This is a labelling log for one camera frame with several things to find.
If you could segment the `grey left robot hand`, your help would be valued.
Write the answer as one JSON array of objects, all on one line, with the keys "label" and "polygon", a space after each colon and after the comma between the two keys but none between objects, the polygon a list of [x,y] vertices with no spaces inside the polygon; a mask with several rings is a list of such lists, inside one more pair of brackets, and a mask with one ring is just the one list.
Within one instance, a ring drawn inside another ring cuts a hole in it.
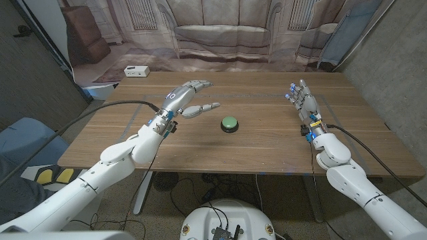
[{"label": "grey left robot hand", "polygon": [[204,112],[211,111],[220,106],[220,103],[210,103],[206,105],[196,105],[184,108],[191,102],[193,96],[206,87],[211,87],[213,84],[206,80],[192,80],[176,87],[166,97],[162,109],[167,112],[172,112],[176,117],[181,114],[186,119],[197,117]]}]

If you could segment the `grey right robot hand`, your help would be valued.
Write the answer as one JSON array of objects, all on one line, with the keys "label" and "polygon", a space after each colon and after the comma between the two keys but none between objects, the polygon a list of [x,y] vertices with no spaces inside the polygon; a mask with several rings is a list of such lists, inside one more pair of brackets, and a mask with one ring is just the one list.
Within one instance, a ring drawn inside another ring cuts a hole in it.
[{"label": "grey right robot hand", "polygon": [[303,79],[300,79],[299,85],[290,84],[290,94],[286,94],[285,98],[296,108],[304,125],[310,129],[324,129],[318,102]]}]

